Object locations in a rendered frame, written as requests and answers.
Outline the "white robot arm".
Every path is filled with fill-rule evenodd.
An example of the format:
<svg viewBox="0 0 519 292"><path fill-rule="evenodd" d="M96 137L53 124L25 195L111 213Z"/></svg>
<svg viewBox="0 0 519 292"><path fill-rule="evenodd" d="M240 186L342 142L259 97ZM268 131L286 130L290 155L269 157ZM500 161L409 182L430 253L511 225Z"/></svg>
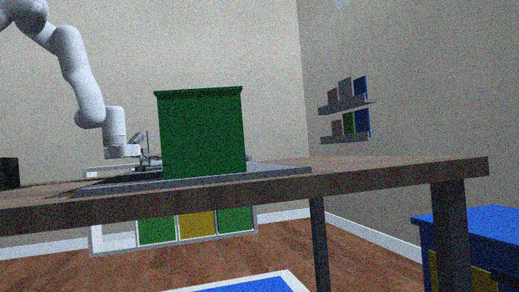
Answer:
<svg viewBox="0 0 519 292"><path fill-rule="evenodd" d="M82 129L102 128L103 145L140 145L146 138L142 132L135 133L126 143L123 108L104 106L79 31L70 25L54 27L48 17L45 0L0 0L0 32L14 21L22 33L58 57L62 76L78 101L80 110L74 115L75 124Z"/></svg>

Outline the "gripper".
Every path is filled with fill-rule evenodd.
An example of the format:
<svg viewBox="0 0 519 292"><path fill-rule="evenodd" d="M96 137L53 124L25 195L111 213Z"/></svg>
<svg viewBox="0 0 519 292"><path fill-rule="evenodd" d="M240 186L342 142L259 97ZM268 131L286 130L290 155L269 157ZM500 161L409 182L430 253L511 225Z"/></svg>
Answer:
<svg viewBox="0 0 519 292"><path fill-rule="evenodd" d="M139 144L110 144L104 145L104 159L116 159L124 157L139 158L142 157L157 157L161 158L161 153L148 154L147 148L140 148Z"/></svg>

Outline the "green bin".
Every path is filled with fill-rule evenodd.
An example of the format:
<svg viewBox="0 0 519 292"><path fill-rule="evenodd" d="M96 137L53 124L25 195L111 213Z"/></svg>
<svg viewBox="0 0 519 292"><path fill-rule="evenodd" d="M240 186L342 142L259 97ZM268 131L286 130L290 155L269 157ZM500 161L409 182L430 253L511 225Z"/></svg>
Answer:
<svg viewBox="0 0 519 292"><path fill-rule="evenodd" d="M164 179L247 171L242 89L154 91Z"/></svg>

